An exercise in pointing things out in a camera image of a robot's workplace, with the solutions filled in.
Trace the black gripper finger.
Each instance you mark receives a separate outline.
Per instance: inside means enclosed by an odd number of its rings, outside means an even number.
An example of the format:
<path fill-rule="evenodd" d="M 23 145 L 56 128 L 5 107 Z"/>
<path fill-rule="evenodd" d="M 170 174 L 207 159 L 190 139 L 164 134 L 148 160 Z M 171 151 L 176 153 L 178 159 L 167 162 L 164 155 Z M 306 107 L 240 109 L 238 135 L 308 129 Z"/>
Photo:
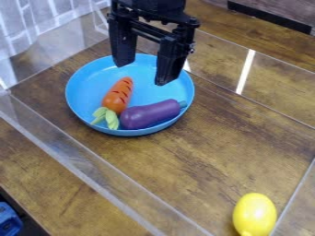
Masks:
<path fill-rule="evenodd" d="M 191 43 L 183 37 L 166 36 L 162 38 L 155 76 L 158 86 L 166 85 L 179 77 L 190 52 Z"/>
<path fill-rule="evenodd" d="M 135 60 L 136 34 L 131 22 L 111 14 L 108 16 L 110 42 L 114 62 L 123 67 Z"/>

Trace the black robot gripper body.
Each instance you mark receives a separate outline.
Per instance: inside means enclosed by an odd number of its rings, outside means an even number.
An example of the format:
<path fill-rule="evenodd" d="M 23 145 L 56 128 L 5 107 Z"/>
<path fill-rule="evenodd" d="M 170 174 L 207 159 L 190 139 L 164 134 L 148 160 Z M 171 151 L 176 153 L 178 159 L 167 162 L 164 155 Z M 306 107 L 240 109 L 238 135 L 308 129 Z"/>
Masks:
<path fill-rule="evenodd" d="M 184 8 L 186 0 L 111 0 L 110 15 L 126 18 L 131 22 L 136 36 L 151 41 L 160 42 L 163 37 L 171 36 L 183 37 L 192 43 L 199 21 L 184 13 Z M 178 27 L 168 33 L 143 23 L 140 18 L 147 22 L 159 21 L 163 25 L 174 23 Z"/>

